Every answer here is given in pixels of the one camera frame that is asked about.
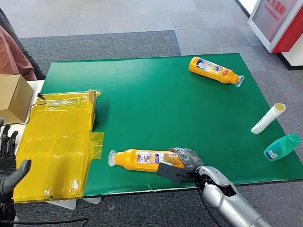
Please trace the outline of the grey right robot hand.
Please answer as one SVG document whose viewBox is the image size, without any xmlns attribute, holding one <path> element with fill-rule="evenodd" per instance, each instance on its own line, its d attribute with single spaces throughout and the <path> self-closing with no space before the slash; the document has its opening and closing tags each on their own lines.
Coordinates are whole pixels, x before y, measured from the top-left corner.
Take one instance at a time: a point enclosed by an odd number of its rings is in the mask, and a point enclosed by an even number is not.
<svg viewBox="0 0 303 227">
<path fill-rule="evenodd" d="M 189 148 L 169 148 L 169 151 L 176 153 L 181 161 L 184 164 L 184 168 L 189 171 L 197 171 L 204 162 L 196 151 Z"/>
</svg>

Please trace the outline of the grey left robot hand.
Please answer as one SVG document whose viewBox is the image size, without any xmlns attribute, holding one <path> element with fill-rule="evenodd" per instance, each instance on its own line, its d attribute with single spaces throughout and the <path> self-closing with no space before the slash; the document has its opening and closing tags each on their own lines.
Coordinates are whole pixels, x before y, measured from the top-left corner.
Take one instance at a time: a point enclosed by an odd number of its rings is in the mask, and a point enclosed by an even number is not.
<svg viewBox="0 0 303 227">
<path fill-rule="evenodd" d="M 24 159 L 17 168 L 15 141 L 18 132 L 14 131 L 11 137 L 8 136 L 11 125 L 5 125 L 2 119 L 0 120 L 0 126 L 4 127 L 0 135 L 0 201 L 5 203 L 10 201 L 14 189 L 29 173 L 32 161 Z"/>
</svg>

